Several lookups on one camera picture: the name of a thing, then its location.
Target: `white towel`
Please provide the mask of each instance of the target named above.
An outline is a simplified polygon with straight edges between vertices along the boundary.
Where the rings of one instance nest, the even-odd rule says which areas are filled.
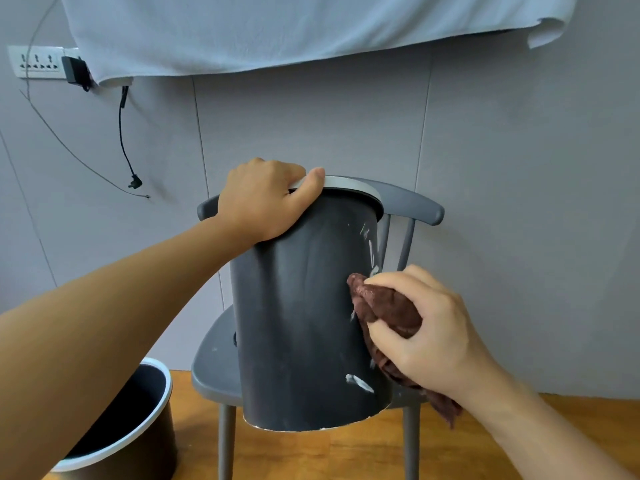
[[[558,38],[576,0],[62,0],[98,83],[240,72],[534,27]]]

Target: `chair backrest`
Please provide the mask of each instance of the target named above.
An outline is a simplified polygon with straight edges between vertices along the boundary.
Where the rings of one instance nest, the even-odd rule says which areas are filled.
[[[404,233],[404,242],[397,267],[398,271],[402,271],[409,260],[409,251],[411,251],[415,222],[424,222],[430,226],[439,225],[444,218],[443,206],[424,195],[420,195],[419,193],[412,192],[411,190],[407,190],[396,185],[378,182],[377,180],[368,180],[366,178],[354,179],[371,185],[378,191],[382,198],[382,206],[385,209],[385,215],[380,219],[381,238],[378,244],[380,270],[382,270],[382,266],[384,266],[385,263],[391,216],[409,218],[409,224],[407,224],[406,231]],[[198,218],[201,221],[209,217],[213,217],[218,213],[218,197],[219,196],[216,195],[198,206]]]

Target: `trash can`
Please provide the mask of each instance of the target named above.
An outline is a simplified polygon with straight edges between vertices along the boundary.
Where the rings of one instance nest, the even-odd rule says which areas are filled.
[[[61,480],[169,480],[177,466],[171,391],[169,369],[145,358],[52,472]]]
[[[391,384],[371,361],[347,286],[351,273],[378,271],[383,212],[372,186],[326,177],[289,231],[231,261],[247,423],[310,431],[388,407]]]

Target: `white residue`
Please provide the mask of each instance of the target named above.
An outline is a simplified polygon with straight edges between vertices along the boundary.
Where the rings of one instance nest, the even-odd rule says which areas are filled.
[[[364,382],[359,377],[354,376],[353,374],[347,374],[346,379],[348,384],[356,384],[356,386],[360,387],[361,389],[364,389],[365,391],[370,392],[371,394],[375,394],[371,386],[366,382]]]

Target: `brown rag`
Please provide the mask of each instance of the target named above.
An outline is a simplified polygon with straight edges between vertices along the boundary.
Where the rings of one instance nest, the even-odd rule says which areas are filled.
[[[405,376],[386,355],[380,352],[369,336],[367,323],[384,320],[389,328],[405,339],[409,339],[420,329],[422,317],[413,302],[402,293],[382,286],[366,285],[367,277],[353,273],[347,279],[351,300],[358,321],[364,333],[364,341],[373,361],[389,379],[401,386],[419,390],[453,428],[455,419],[462,413],[462,407],[446,395],[421,387]]]

